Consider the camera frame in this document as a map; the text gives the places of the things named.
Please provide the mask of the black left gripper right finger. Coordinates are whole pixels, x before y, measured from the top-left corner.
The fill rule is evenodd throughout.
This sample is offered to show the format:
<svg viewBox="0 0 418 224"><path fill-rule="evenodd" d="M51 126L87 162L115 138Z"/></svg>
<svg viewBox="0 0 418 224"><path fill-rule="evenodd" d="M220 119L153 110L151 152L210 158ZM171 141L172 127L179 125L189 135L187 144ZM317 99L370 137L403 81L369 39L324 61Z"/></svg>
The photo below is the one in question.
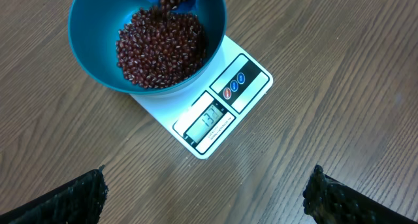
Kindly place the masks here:
<svg viewBox="0 0 418 224"><path fill-rule="evenodd" d="M320 165L302 196L304 213L318 224L417 224L326 175Z"/></svg>

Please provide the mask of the red beans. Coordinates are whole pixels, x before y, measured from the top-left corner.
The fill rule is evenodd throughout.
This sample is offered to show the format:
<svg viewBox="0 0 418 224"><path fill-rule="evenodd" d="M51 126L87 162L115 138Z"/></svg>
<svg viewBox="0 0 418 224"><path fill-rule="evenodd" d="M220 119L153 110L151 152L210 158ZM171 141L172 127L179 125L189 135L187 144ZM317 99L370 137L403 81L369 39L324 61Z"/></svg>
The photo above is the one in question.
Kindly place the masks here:
<svg viewBox="0 0 418 224"><path fill-rule="evenodd" d="M195 74L206 57L206 33L199 17L157 5L140 10L118 31L117 67L144 89L174 86Z"/></svg>

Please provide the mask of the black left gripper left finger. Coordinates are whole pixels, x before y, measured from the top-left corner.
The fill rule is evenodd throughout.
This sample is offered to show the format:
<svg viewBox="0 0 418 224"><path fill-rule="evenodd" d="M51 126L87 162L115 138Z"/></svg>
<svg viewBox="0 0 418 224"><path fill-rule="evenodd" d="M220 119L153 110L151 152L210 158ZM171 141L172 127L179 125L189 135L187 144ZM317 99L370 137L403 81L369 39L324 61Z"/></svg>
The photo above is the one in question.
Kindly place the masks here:
<svg viewBox="0 0 418 224"><path fill-rule="evenodd" d="M103 169L102 165L2 214L1 223L97 224L108 195Z"/></svg>

